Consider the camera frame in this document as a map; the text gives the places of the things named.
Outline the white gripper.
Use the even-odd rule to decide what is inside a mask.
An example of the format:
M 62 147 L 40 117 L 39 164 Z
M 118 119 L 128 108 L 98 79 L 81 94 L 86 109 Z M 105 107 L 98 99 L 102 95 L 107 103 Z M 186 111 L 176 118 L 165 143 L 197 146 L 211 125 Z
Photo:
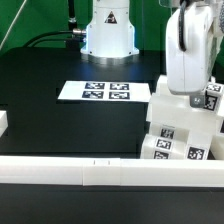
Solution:
M 168 0 L 168 6 L 175 8 L 166 27 L 168 88 L 203 108 L 202 91 L 220 51 L 220 0 Z

